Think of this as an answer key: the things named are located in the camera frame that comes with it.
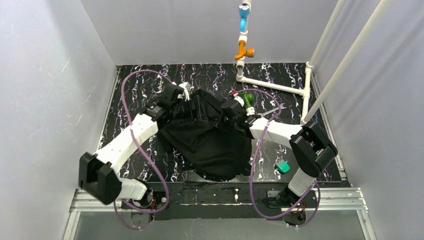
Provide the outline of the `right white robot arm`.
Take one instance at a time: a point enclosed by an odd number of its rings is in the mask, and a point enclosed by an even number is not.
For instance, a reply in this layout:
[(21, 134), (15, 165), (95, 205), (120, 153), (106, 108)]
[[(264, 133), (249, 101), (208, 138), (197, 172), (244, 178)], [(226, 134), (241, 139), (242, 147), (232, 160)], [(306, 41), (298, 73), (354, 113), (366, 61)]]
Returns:
[(290, 148), (298, 169), (285, 189), (276, 197), (277, 203), (294, 205), (338, 155), (338, 149), (318, 124), (285, 124), (257, 114), (248, 115), (235, 99), (221, 105), (223, 119), (238, 133), (252, 140), (267, 140)]

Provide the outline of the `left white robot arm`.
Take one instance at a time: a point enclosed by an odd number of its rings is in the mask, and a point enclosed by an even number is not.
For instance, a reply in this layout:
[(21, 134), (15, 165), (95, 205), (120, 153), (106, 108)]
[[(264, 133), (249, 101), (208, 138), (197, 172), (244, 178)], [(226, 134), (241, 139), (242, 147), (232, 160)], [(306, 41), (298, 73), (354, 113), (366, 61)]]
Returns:
[(167, 84), (116, 138), (95, 153), (84, 153), (79, 159), (79, 187), (105, 205), (116, 199), (142, 200), (149, 192), (146, 184), (118, 173), (142, 143), (171, 119), (189, 113), (190, 88), (187, 82)]

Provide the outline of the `small teal box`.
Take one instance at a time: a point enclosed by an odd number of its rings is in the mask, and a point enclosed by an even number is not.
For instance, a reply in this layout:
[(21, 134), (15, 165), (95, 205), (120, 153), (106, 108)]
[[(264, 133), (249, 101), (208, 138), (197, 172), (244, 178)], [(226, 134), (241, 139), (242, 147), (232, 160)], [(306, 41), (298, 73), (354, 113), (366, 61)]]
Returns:
[(286, 174), (290, 170), (290, 166), (285, 160), (281, 160), (275, 163), (275, 169), (281, 174)]

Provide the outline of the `black backpack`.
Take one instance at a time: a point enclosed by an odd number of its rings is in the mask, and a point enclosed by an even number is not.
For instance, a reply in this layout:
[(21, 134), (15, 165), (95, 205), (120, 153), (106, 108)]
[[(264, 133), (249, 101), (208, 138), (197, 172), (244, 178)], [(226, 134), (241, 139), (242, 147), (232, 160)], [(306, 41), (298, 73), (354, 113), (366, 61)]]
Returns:
[(237, 131), (216, 127), (223, 99), (198, 89), (191, 97), (200, 96), (207, 115), (206, 122), (174, 119), (157, 133), (166, 151), (181, 153), (190, 169), (211, 181), (229, 181), (238, 175), (251, 174), (252, 140)]

